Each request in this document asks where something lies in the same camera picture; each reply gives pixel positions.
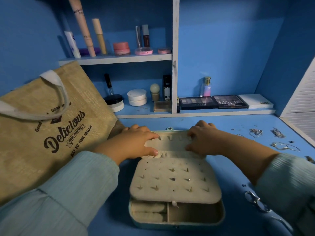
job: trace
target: white louvered door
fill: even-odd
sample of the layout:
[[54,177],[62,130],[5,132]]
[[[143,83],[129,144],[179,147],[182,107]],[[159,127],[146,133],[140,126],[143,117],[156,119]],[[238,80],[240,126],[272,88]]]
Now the white louvered door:
[[305,72],[280,118],[297,127],[315,143],[315,58]]

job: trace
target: concealer tube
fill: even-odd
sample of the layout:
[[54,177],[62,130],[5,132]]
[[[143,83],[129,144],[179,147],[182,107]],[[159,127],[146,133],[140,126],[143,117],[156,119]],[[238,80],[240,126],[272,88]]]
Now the concealer tube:
[[103,55],[106,55],[107,54],[106,45],[105,45],[105,41],[103,37],[102,27],[100,26],[100,20],[98,18],[95,18],[95,19],[92,19],[92,22],[93,22],[95,33],[97,35],[97,40],[100,44],[100,50],[102,51]]
[[86,46],[88,47],[88,51],[91,57],[95,57],[95,51],[93,47],[93,42],[91,39],[91,35],[88,29],[88,25],[86,24],[85,16],[83,14],[82,4],[80,0],[69,0],[69,3],[72,7],[73,13],[77,19],[79,24],[81,33],[84,37],[84,41]]

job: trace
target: jute tote bag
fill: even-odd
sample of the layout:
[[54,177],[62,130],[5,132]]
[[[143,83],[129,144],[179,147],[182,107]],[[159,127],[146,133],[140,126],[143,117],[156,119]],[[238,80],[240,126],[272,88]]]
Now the jute tote bag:
[[77,62],[0,98],[0,205],[106,140],[117,121]]

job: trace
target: gold perfume cap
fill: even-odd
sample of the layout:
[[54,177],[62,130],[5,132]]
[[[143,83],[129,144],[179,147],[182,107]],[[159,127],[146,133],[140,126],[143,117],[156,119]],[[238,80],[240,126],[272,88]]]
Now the gold perfume cap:
[[211,79],[211,77],[205,77],[204,78],[204,83],[209,85],[210,84],[210,79]]

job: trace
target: eyeshadow palette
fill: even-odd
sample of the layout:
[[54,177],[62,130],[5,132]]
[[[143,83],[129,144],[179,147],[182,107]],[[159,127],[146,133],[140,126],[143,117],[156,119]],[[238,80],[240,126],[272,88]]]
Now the eyeshadow palette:
[[240,100],[236,95],[217,95],[213,96],[219,109],[247,108],[247,104]]
[[191,97],[179,99],[181,110],[218,108],[212,97]]

